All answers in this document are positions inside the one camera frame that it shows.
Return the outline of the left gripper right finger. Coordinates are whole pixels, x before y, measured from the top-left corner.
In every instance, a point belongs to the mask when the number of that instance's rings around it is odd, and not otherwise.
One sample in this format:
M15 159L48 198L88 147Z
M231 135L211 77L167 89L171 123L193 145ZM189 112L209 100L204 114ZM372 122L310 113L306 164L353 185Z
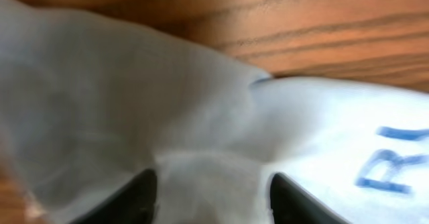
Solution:
M269 188L275 224L347 224L284 174L274 174Z

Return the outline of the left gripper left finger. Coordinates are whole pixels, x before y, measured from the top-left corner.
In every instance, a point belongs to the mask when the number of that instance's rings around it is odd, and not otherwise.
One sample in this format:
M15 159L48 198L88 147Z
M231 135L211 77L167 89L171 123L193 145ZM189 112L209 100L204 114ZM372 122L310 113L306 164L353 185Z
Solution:
M145 170L72 224L150 224L156 211L157 177Z

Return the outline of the light blue printed t-shirt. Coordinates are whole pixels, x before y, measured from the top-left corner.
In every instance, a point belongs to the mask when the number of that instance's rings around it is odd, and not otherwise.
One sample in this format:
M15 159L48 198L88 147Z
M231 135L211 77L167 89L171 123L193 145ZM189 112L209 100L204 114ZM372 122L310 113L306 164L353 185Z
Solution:
M347 223L427 223L428 95L1 0L1 165L51 223L145 170L152 223L274 223L277 173Z

